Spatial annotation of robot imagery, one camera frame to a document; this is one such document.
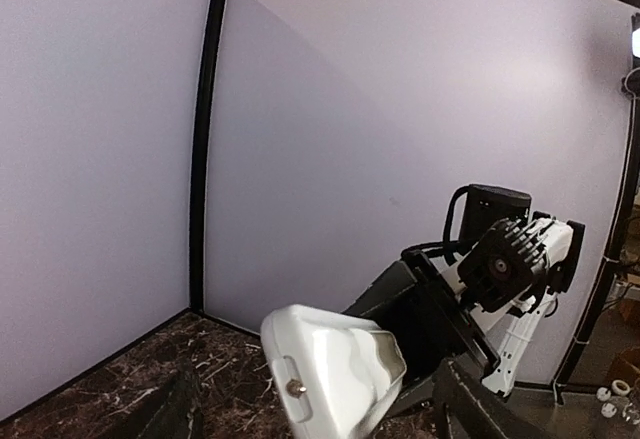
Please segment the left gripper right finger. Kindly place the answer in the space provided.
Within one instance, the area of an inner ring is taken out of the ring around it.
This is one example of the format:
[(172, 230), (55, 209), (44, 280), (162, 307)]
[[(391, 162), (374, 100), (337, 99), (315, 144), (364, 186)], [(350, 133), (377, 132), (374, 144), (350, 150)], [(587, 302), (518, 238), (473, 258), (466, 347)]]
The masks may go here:
[(549, 438), (550, 434), (513, 413), (453, 359), (433, 375), (433, 414), (439, 438), (452, 438), (456, 418), (469, 438)]

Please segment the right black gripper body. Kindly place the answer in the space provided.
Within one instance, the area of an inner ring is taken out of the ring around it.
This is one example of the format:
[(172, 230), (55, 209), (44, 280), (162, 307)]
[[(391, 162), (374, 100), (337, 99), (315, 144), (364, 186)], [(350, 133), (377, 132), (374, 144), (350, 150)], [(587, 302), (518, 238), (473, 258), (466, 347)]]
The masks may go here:
[(446, 358), (468, 354), (483, 374), (500, 363), (480, 326), (418, 250), (403, 252), (344, 313), (372, 320), (396, 338), (407, 365), (398, 404), (428, 400), (432, 376)]

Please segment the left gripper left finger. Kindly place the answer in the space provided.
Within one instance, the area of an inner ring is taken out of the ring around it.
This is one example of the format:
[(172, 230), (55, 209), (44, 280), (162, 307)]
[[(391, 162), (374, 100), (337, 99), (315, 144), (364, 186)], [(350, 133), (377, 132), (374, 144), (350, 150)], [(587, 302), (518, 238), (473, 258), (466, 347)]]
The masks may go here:
[(188, 363), (112, 427), (113, 438), (203, 438), (200, 379)]

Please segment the white remote control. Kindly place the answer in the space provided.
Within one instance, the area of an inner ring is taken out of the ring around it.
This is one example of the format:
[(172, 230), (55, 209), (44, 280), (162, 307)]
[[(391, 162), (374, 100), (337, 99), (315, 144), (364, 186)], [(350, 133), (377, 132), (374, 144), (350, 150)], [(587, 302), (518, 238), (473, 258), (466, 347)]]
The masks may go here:
[(407, 365), (369, 319), (304, 305), (272, 311), (261, 345), (296, 438), (367, 438), (397, 399)]

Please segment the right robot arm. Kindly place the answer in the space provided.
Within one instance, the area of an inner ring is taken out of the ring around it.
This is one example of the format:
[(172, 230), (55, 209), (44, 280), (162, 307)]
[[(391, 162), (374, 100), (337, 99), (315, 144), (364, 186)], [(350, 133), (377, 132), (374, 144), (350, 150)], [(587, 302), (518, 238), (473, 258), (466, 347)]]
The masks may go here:
[(544, 277), (516, 293), (496, 311), (465, 303), (468, 287), (456, 265), (439, 270), (425, 252), (402, 254), (344, 311), (370, 319), (394, 334), (407, 373), (397, 413), (426, 401), (440, 362), (467, 355), (481, 384), (506, 398), (533, 333), (557, 294)]

